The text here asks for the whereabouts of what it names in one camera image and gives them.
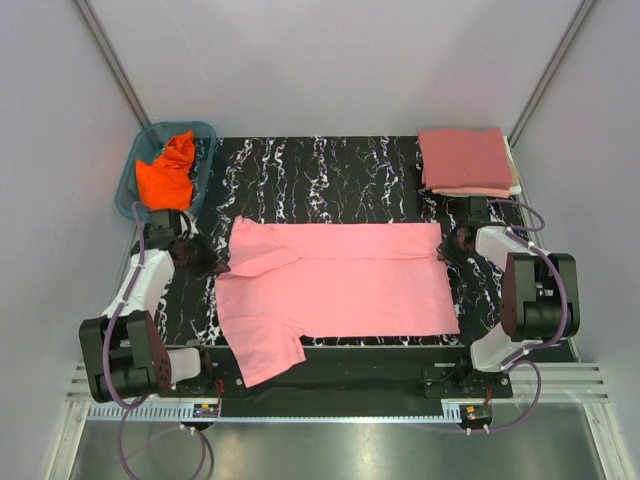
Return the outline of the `pink t-shirt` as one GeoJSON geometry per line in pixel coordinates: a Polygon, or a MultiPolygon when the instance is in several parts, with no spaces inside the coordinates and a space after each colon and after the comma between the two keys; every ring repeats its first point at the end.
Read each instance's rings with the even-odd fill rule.
{"type": "Polygon", "coordinates": [[[456,335],[434,223],[261,224],[238,217],[219,324],[254,387],[305,361],[302,338],[456,335]]]}

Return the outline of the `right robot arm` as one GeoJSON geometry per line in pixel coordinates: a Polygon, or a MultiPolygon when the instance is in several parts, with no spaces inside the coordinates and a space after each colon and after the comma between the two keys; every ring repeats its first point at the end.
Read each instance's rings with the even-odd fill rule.
{"type": "Polygon", "coordinates": [[[499,322],[474,341],[451,372],[437,383],[446,393],[480,398],[509,386],[509,373],[536,350],[575,336],[580,327],[575,258],[551,253],[519,234],[538,233],[546,222],[532,207],[511,199],[457,200],[455,228],[437,247],[438,259],[460,264],[476,254],[502,272],[499,322]],[[491,220],[489,207],[511,204],[538,224],[505,225],[491,220]]]}

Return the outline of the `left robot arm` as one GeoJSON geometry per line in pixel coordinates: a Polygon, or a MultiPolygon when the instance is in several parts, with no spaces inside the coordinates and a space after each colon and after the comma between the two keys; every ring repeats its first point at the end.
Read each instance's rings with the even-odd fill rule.
{"type": "Polygon", "coordinates": [[[214,388],[216,372],[206,348],[167,348],[154,318],[176,272],[215,278],[229,271],[183,211],[153,211],[138,226],[129,270],[115,298],[99,317],[79,327],[91,397],[126,408],[180,383],[196,396],[214,388]]]}

